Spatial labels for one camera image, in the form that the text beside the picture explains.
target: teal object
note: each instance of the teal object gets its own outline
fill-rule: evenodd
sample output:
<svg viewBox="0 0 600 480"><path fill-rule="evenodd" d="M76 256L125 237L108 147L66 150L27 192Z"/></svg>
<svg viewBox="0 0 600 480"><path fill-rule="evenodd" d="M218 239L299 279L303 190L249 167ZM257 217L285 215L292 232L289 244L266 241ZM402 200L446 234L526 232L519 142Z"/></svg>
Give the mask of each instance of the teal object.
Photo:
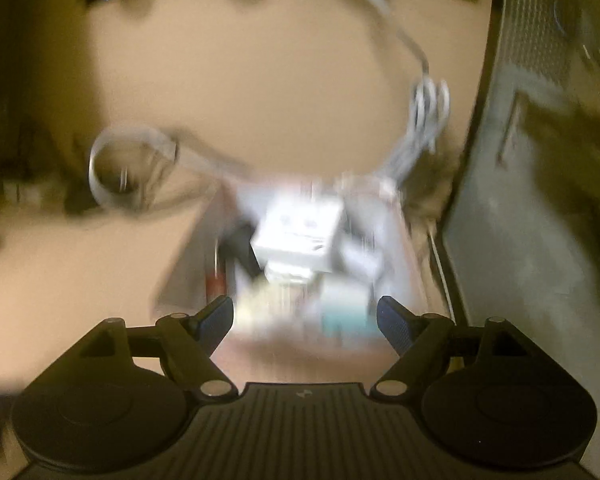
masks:
<svg viewBox="0 0 600 480"><path fill-rule="evenodd" d="M322 314L322 333L325 336L353 335L360 337L382 337L378 323L372 316Z"/></svg>

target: circular mount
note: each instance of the circular mount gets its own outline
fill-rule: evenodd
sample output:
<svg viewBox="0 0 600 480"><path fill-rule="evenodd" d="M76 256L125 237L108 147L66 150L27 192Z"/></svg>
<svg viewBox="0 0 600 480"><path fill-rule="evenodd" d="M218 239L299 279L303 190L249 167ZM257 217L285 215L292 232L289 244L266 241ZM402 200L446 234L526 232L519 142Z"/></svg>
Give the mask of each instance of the circular mount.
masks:
<svg viewBox="0 0 600 480"><path fill-rule="evenodd" d="M402 381L380 381L376 384L376 392L384 395L385 397L400 397L406 393L408 386Z"/></svg>
<svg viewBox="0 0 600 480"><path fill-rule="evenodd" d="M13 428L24 451L53 468L103 473L156 454L187 416L182 391L134 367L109 380L33 383L16 400Z"/></svg>
<svg viewBox="0 0 600 480"><path fill-rule="evenodd" d="M233 391L233 386L227 381L211 380L203 383L200 391L207 397L223 397Z"/></svg>
<svg viewBox="0 0 600 480"><path fill-rule="evenodd" d="M497 468L579 458L596 427L586 390L530 358L477 362L448 374L426 390L421 409L445 447Z"/></svg>

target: cable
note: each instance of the cable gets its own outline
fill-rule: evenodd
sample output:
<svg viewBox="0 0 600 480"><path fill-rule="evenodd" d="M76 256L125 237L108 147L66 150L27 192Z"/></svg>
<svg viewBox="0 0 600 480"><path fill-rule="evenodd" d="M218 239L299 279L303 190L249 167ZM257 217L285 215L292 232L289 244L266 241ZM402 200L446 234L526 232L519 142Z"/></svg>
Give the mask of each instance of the cable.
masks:
<svg viewBox="0 0 600 480"><path fill-rule="evenodd" d="M100 181L96 172L96 160L104 149L117 142L136 142L151 147L154 150L153 170L147 182L141 182L139 189L126 193L115 193L107 189ZM156 155L160 155L167 166L157 168ZM222 158L211 153L199 153L194 149L182 146L160 130L140 124L117 124L103 130L95 139L89 154L88 181L91 194L95 201L106 209L124 209L140 212L146 209L157 193L157 188L163 183L170 166L180 165L193 173L206 176L211 181L240 180L250 177L251 171L239 162Z"/></svg>
<svg viewBox="0 0 600 480"><path fill-rule="evenodd" d="M450 113L449 88L445 81L436 85L429 77L429 61L420 45L398 24L386 0L367 0L394 28L396 36L420 61L422 81L411 91L409 119L404 136L398 141L382 166L374 173L403 183L425 148L435 150L436 139L445 129Z"/></svg>
<svg viewBox="0 0 600 480"><path fill-rule="evenodd" d="M445 293L445 301L446 306L449 309L449 316L451 316L451 321L456 322L456 316L454 314L454 306L451 302L451 294L449 293L449 287L446 284L445 272L442 270L442 262L440 261L440 254L438 253L438 247L436 245L436 237L433 234L431 227L428 230L429 240L431 241L431 249L433 250L433 256L436 259L436 267L438 268L438 275L440 276L440 282L442 282L442 289Z"/></svg>
<svg viewBox="0 0 600 480"><path fill-rule="evenodd" d="M398 39L411 51L422 66L422 73L429 74L429 60L422 47L399 24L387 0L367 0L378 13L395 29Z"/></svg>

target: metal grille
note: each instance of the metal grille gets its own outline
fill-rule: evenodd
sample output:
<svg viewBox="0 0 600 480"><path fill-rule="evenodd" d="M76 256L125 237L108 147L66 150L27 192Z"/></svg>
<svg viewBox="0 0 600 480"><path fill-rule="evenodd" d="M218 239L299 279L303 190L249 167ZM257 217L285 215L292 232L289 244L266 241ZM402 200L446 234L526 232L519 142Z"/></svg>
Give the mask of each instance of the metal grille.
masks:
<svg viewBox="0 0 600 480"><path fill-rule="evenodd" d="M498 64L512 63L564 86L569 0L505 0Z"/></svg>

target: gray cabinet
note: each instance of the gray cabinet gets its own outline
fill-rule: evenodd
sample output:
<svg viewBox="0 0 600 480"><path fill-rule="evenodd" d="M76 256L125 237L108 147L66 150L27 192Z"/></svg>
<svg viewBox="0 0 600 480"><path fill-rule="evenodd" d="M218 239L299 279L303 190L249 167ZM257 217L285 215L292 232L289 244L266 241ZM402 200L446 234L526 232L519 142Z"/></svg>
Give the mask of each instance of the gray cabinet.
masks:
<svg viewBox="0 0 600 480"><path fill-rule="evenodd" d="M506 317L590 391L599 422L583 464L600 477L600 183L580 162L600 162L600 62L583 44L600 49L600 0L505 0L442 241L468 321Z"/></svg>

